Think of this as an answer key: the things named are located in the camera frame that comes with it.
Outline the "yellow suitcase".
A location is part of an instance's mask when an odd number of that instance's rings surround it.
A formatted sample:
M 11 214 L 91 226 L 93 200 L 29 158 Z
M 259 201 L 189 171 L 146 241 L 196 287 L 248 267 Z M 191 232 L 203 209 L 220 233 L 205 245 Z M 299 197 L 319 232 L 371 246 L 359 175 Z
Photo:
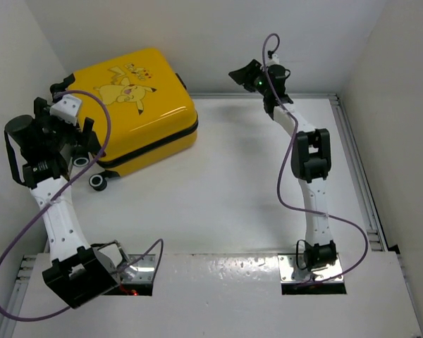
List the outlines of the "yellow suitcase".
M 78 123 L 94 121 L 92 145 L 103 146 L 111 136 L 104 155 L 98 160 L 102 172 L 89 178 L 90 186 L 102 191 L 107 181 L 143 169 L 191 147 L 197 139 L 198 114 L 193 100 L 160 50 L 147 48 L 76 70 L 50 92 L 89 92 L 98 103 L 80 95 L 82 107 Z

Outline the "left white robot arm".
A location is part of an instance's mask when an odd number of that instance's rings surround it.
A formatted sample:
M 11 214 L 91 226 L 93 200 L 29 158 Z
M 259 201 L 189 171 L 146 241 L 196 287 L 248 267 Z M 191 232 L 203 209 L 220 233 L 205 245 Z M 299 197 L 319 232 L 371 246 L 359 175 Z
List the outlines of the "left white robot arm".
M 93 130 L 94 120 L 79 124 L 82 100 L 88 96 L 104 112 L 104 141 Z M 49 240 L 51 266 L 42 273 L 44 283 L 70 308 L 78 308 L 118 286 L 111 258 L 91 246 L 80 227 L 71 188 L 105 154 L 111 138 L 111 117 L 95 95 L 68 90 L 54 102 L 35 99 L 33 115 L 20 115 L 4 127 L 11 176 L 29 189 L 39 206 Z

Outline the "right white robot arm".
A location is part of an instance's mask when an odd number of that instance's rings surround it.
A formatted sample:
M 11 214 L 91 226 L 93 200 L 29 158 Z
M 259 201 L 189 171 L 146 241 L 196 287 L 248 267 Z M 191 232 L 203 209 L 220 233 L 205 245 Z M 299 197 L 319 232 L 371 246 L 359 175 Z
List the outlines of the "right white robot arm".
M 286 93 L 290 71 L 277 55 L 268 66 L 253 59 L 245 67 L 229 72 L 229 77 L 248 92 L 263 96 L 264 110 L 291 137 L 290 167 L 300 184 L 306 213 L 302 270 L 317 270 L 336 262 L 336 244 L 329 229 L 326 205 L 326 179 L 331 170 L 331 138 L 326 128 L 319 129 L 306 121 Z

